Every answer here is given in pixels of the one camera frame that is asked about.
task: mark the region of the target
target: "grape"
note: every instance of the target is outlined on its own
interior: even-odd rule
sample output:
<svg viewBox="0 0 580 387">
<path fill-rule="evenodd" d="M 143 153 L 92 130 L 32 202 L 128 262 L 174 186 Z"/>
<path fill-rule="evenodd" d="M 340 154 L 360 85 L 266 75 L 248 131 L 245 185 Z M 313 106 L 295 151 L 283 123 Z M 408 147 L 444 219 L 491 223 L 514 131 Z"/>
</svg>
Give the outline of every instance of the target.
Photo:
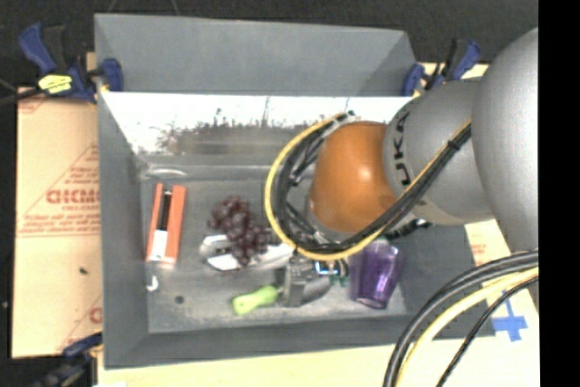
<svg viewBox="0 0 580 387">
<path fill-rule="evenodd" d="M 268 250 L 270 229 L 256 223 L 249 202 L 239 196 L 230 195 L 217 203 L 211 211 L 208 226 L 226 233 L 234 243 L 231 254 L 241 266 L 247 266 L 252 256 Z"/>
</svg>

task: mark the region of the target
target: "purple plastic cup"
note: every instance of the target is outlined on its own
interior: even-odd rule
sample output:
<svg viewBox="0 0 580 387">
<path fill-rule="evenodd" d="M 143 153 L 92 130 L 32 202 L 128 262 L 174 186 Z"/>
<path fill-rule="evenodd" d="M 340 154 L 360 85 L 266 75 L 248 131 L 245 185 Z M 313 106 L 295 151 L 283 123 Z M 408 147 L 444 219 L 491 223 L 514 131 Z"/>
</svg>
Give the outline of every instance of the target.
<svg viewBox="0 0 580 387">
<path fill-rule="evenodd" d="M 370 308 L 384 309 L 399 282 L 401 252 L 386 240 L 375 240 L 349 258 L 349 296 Z"/>
</svg>

